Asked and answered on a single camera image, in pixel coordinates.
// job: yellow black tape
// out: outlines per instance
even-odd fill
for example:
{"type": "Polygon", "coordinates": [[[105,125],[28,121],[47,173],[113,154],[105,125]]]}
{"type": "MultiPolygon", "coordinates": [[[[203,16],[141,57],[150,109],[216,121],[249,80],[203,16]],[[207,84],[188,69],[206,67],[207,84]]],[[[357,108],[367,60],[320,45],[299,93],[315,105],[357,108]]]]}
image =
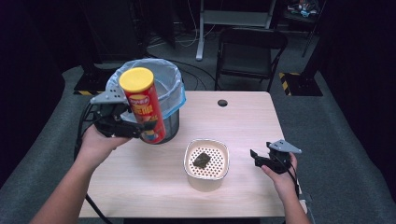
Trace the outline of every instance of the yellow black tape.
{"type": "Polygon", "coordinates": [[[97,95],[102,91],[74,91],[75,95],[97,95]]]}
{"type": "Polygon", "coordinates": [[[290,86],[286,80],[286,75],[299,76],[300,73],[279,73],[280,82],[282,83],[283,91],[285,91],[286,95],[291,95],[290,86]]]}

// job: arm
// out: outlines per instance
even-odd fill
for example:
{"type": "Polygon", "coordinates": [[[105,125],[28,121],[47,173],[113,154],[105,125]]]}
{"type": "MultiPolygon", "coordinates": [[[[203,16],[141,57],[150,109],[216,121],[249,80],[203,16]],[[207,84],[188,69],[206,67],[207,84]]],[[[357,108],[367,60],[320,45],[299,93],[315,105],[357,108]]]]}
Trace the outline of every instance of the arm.
{"type": "Polygon", "coordinates": [[[95,169],[127,138],[107,138],[92,125],[84,133],[76,161],[31,223],[77,223],[95,169]]]}
{"type": "MultiPolygon", "coordinates": [[[[297,159],[294,154],[290,153],[291,164],[297,170],[297,159]]],[[[301,207],[299,199],[296,195],[293,180],[288,173],[278,175],[267,166],[263,166],[262,170],[274,181],[274,185],[279,198],[285,208],[285,218],[287,224],[305,224],[310,223],[305,214],[304,209],[301,207]]]]}

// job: wooden table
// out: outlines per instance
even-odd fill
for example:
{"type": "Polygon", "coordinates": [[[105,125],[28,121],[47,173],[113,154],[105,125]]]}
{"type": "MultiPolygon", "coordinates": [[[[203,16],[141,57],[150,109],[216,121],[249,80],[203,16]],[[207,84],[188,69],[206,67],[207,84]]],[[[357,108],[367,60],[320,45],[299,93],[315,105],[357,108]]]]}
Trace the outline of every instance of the wooden table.
{"type": "MultiPolygon", "coordinates": [[[[267,92],[186,91],[174,139],[149,145],[133,139],[112,152],[93,174],[89,195],[107,217],[283,217],[272,180],[254,166],[252,148],[267,155],[267,141],[283,138],[267,92]],[[218,105],[226,100],[227,106],[218,105]],[[227,145],[230,167],[219,189],[189,184],[183,160],[193,139],[227,145]]],[[[97,217],[84,203],[81,217],[97,217]]]]}

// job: small black item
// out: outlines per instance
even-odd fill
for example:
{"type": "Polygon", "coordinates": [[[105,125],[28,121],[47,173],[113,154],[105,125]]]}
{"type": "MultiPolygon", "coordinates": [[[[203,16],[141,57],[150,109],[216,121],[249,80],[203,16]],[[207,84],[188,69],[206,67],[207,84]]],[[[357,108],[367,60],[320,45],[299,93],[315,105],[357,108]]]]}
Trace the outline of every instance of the small black item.
{"type": "Polygon", "coordinates": [[[300,0],[285,0],[285,4],[288,6],[300,4],[300,0]]]}
{"type": "Polygon", "coordinates": [[[199,156],[195,159],[195,161],[192,163],[194,166],[198,166],[199,168],[205,169],[207,163],[210,161],[210,156],[208,156],[206,153],[201,153],[199,156]]]}
{"type": "Polygon", "coordinates": [[[93,123],[96,129],[106,137],[117,136],[127,138],[139,138],[143,131],[153,130],[157,121],[148,121],[144,124],[132,123],[122,120],[120,114],[129,106],[124,104],[100,105],[93,112],[93,123]]]}
{"type": "MultiPolygon", "coordinates": [[[[267,147],[270,148],[271,143],[267,142],[267,147]]],[[[290,162],[290,154],[289,152],[281,152],[270,148],[270,158],[265,158],[259,156],[252,149],[250,150],[250,156],[254,159],[254,164],[258,167],[262,167],[263,165],[268,166],[271,170],[273,170],[277,174],[283,174],[287,172],[291,166],[290,162]]]]}

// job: red can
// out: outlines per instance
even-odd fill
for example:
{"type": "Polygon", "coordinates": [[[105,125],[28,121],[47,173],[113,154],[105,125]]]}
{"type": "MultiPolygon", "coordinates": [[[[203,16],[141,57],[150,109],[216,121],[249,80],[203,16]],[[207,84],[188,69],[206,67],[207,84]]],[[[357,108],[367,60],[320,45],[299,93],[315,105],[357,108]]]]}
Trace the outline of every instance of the red can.
{"type": "Polygon", "coordinates": [[[160,143],[166,132],[152,72],[144,67],[132,68],[122,73],[119,83],[128,98],[136,121],[140,124],[157,121],[153,130],[142,133],[143,140],[151,144],[160,143]]]}

